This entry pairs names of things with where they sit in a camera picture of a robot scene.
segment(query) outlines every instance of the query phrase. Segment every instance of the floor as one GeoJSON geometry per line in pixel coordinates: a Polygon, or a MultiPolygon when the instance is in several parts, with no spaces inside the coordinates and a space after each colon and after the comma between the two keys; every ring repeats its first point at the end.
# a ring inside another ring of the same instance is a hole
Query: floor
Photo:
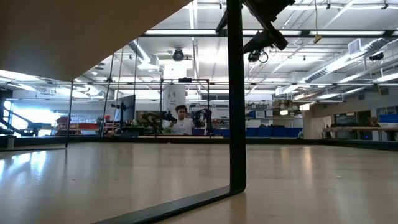
{"type": "MultiPolygon", "coordinates": [[[[162,223],[398,223],[398,154],[248,146],[243,194],[162,223]]],[[[0,153],[1,223],[93,223],[228,185],[227,145],[0,153]]]]}

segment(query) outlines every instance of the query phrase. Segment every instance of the security camera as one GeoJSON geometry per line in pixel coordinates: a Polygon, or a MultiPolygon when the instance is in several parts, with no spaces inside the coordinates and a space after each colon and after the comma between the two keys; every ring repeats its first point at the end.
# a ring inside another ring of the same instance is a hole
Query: security camera
{"type": "Polygon", "coordinates": [[[175,49],[173,54],[173,60],[175,60],[176,62],[184,60],[184,53],[182,52],[182,49],[175,49]]]}

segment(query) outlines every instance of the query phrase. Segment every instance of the dark hair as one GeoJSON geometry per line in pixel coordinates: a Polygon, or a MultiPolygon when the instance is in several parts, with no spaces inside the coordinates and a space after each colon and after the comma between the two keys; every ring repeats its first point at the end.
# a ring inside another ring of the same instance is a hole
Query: dark hair
{"type": "Polygon", "coordinates": [[[185,105],[178,105],[178,106],[175,108],[175,112],[178,113],[178,110],[179,110],[179,109],[184,109],[185,112],[188,112],[187,106],[185,106],[185,105]]]}

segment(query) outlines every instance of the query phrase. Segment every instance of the person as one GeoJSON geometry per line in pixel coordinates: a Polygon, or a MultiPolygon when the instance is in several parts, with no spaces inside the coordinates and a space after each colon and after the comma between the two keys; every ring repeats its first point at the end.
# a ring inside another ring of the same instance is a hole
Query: person
{"type": "Polygon", "coordinates": [[[179,105],[175,108],[175,111],[178,116],[177,122],[170,123],[173,134],[192,135],[192,128],[194,127],[192,119],[185,117],[187,115],[187,106],[179,105]]]}

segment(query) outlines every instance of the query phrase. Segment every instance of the white shirt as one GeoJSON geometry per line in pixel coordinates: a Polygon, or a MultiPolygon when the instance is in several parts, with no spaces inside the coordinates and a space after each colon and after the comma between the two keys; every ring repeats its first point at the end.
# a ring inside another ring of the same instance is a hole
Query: white shirt
{"type": "Polygon", "coordinates": [[[193,122],[190,118],[185,118],[183,120],[177,120],[173,125],[173,134],[188,134],[192,135],[193,122]]]}

